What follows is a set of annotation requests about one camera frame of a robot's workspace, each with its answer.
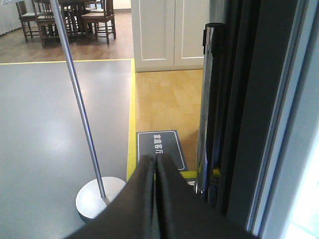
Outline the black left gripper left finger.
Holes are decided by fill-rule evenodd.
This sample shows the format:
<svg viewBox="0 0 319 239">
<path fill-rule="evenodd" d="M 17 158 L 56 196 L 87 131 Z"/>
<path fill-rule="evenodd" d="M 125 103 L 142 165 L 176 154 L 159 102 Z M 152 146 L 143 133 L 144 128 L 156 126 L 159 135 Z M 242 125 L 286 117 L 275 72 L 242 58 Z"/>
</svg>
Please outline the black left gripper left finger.
<svg viewBox="0 0 319 239">
<path fill-rule="evenodd" d="M 154 167 L 154 158 L 143 155 L 127 184 L 106 209 L 68 238 L 151 239 Z"/>
</svg>

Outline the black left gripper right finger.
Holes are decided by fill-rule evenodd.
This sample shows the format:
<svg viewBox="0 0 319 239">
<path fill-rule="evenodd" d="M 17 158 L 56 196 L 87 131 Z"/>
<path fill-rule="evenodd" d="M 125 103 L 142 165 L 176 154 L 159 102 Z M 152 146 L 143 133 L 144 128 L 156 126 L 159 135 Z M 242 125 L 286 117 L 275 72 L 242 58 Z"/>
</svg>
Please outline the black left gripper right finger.
<svg viewBox="0 0 319 239">
<path fill-rule="evenodd" d="M 156 156 L 156 202 L 162 239 L 254 239 L 199 198 L 168 154 Z"/>
</svg>

